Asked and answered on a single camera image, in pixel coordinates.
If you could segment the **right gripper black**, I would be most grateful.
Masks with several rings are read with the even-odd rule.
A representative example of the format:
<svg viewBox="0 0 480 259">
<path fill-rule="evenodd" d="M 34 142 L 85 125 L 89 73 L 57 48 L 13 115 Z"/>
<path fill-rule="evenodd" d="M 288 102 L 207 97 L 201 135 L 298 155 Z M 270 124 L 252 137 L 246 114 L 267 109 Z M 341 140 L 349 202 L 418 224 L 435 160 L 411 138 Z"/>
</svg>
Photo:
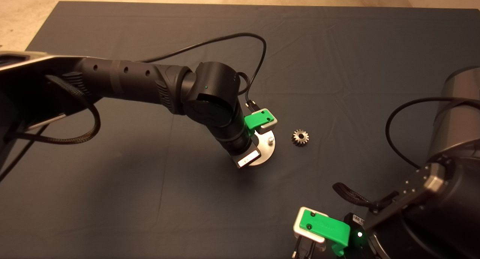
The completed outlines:
<svg viewBox="0 0 480 259">
<path fill-rule="evenodd" d="M 375 254 L 368 242 L 367 233 L 363 228 L 364 220 L 353 214 L 348 213 L 344 218 L 345 222 L 350 227 L 348 237 L 348 246 L 343 249 L 343 256 L 340 259 L 375 259 Z"/>
</svg>

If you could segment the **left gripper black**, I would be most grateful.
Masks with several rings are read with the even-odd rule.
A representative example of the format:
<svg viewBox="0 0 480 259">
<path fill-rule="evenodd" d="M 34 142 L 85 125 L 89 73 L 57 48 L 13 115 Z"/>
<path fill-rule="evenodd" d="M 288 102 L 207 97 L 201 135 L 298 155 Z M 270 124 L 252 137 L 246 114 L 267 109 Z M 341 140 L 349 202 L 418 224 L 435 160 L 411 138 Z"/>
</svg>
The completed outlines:
<svg viewBox="0 0 480 259">
<path fill-rule="evenodd" d="M 238 155 L 232 155 L 232 160 L 237 168 L 245 168 L 261 157 L 261 152 L 257 145 L 250 145 L 247 150 Z"/>
</svg>

